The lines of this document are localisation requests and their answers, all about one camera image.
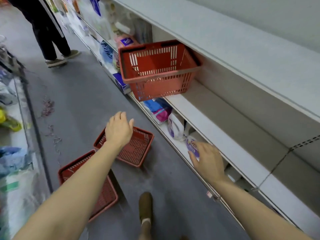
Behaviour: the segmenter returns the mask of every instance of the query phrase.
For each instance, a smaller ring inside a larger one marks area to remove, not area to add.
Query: floor
[[[154,133],[152,148],[141,169],[115,161],[112,171],[120,201],[88,224],[89,239],[137,239],[140,229],[138,199],[144,191],[154,198],[154,239],[249,239],[227,210],[207,197],[207,189],[157,129],[109,79],[78,37],[63,30],[72,49],[81,56],[68,65],[48,69],[31,25],[12,7],[0,8],[0,34],[5,45],[26,67],[28,90],[37,117],[45,162],[54,190],[59,187],[60,165],[93,148],[93,143],[117,111],[126,111],[135,125]],[[54,101],[52,115],[40,117],[43,100]],[[48,126],[62,139],[54,146]],[[84,231],[81,239],[87,239]]]

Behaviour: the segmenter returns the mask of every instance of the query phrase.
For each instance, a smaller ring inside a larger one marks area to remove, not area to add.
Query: right hand
[[[226,180],[222,156],[217,147],[209,143],[195,142],[199,152],[199,161],[188,151],[194,169],[210,184]]]
[[[131,119],[128,123],[126,112],[118,112],[106,124],[106,140],[122,149],[129,143],[133,128],[134,119]]]

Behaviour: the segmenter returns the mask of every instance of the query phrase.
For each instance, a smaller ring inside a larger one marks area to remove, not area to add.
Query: pink package
[[[133,36],[128,34],[122,34],[115,39],[118,48],[127,47],[131,45],[138,45],[139,43],[135,40]]]

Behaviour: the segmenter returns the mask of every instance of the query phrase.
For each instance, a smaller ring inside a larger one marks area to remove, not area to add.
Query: shopping basket
[[[143,44],[119,48],[122,80],[138,101],[184,93],[201,62],[193,51],[179,42]]]
[[[124,148],[118,154],[117,159],[134,167],[141,167],[148,151],[150,150],[153,138],[154,135],[151,132],[133,127],[133,134],[130,142],[124,146]],[[103,130],[94,142],[93,147],[95,149],[100,149],[105,142],[106,134],[105,130]]]
[[[69,163],[61,168],[58,172],[58,178],[60,185],[62,185],[68,178],[70,178],[90,157],[94,155],[95,151],[91,150],[85,155],[79,157],[77,160]],[[94,206],[92,214],[89,218],[89,222],[98,217],[105,210],[113,206],[118,201],[118,194],[112,185],[112,182],[107,176],[106,181],[103,184],[102,191],[99,195],[98,201]]]

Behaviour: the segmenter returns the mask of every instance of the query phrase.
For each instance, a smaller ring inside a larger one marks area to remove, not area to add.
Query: sock
[[[151,224],[151,219],[150,219],[150,218],[144,218],[144,219],[142,220],[142,222],[141,222],[141,226],[142,226],[142,224],[145,223],[145,222],[149,222],[149,223]]]

